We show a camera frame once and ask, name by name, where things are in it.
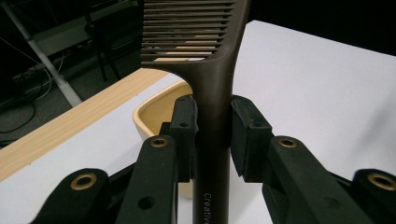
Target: white table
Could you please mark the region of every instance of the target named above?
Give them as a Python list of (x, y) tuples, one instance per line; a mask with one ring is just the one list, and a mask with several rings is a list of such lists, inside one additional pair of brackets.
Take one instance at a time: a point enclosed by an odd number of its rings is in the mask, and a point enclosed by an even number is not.
[[(240, 49), (234, 94), (252, 100), (274, 134), (300, 139), (333, 173), (348, 179), (362, 168), (396, 174), (395, 74), (395, 57), (253, 21)], [(31, 221), (57, 184), (78, 169), (112, 175), (134, 162), (142, 142), (134, 108), (177, 80), (166, 76), (2, 181), (1, 222)], [(261, 187), (245, 184), (232, 167), (230, 223), (271, 223)], [(191, 223), (191, 201), (180, 198), (178, 213), (179, 223)]]

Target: black plastic part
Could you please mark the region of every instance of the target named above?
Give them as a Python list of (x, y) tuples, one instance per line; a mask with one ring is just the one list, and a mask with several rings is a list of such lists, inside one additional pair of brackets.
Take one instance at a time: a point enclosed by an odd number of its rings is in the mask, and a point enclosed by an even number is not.
[(106, 172), (79, 170), (62, 180), (32, 223), (105, 223), (110, 199)]
[(159, 135), (170, 135), (171, 133), (171, 122), (163, 122), (160, 129)]
[(359, 170), (350, 194), (375, 223), (396, 222), (396, 177), (375, 169)]
[(170, 135), (177, 142), (178, 182), (190, 182), (192, 153), (196, 130), (196, 104), (191, 95), (179, 97), (170, 125)]
[(245, 182), (262, 183), (263, 161), (272, 127), (259, 109), (247, 98), (233, 96), (233, 140), (231, 153), (236, 172)]
[(129, 180), (134, 171), (134, 163), (116, 172), (109, 178), (111, 202), (108, 204), (106, 210), (106, 222), (114, 223), (120, 211), (120, 206), (125, 196), (125, 191), (128, 187)]
[(333, 173), (330, 173), (332, 175), (332, 177), (337, 181), (337, 183), (346, 191), (349, 193), (350, 190), (350, 184), (351, 181), (348, 179), (345, 179), (343, 177), (341, 177), (340, 175), (336, 175)]
[(262, 189), (274, 223), (373, 223), (299, 140), (274, 137), (268, 158), (282, 186)]
[(144, 142), (116, 223), (177, 223), (176, 153), (170, 136), (153, 136)]

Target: screw hole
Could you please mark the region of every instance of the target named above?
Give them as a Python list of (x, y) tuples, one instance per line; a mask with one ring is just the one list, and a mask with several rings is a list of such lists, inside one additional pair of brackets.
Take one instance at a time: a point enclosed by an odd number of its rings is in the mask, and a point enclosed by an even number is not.
[(154, 204), (155, 204), (155, 200), (153, 197), (144, 197), (139, 200), (137, 205), (139, 206), (139, 208), (143, 210), (148, 210), (152, 208)]
[(381, 174), (369, 174), (368, 179), (372, 184), (381, 189), (396, 190), (396, 181)]
[(92, 187), (97, 180), (94, 173), (78, 175), (71, 183), (70, 188), (73, 190), (83, 190)]
[(297, 147), (297, 143), (294, 142), (294, 141), (291, 140), (291, 139), (288, 139), (288, 138), (280, 139), (280, 140), (279, 140), (279, 144), (280, 144), (282, 147)]
[(153, 140), (151, 140), (151, 145), (153, 147), (164, 147), (166, 145), (168, 145), (168, 140), (166, 140), (165, 138), (155, 138)]

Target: beige bowl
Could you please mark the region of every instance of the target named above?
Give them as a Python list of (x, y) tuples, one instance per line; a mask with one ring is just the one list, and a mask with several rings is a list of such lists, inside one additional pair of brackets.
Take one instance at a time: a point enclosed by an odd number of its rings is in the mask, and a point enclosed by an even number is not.
[[(134, 110), (134, 123), (143, 140), (160, 133), (163, 122), (172, 119), (175, 100), (187, 94), (192, 94), (190, 86), (185, 81), (179, 81), (148, 98)], [(192, 198), (192, 183), (178, 184), (178, 191), (182, 196)]]

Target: dark brown comb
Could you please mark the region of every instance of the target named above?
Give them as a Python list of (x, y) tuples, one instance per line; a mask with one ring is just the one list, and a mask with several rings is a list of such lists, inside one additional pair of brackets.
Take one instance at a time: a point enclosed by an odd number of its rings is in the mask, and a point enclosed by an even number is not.
[(233, 71), (249, 3), (145, 0), (142, 66), (185, 79), (198, 107), (193, 223), (228, 221)]

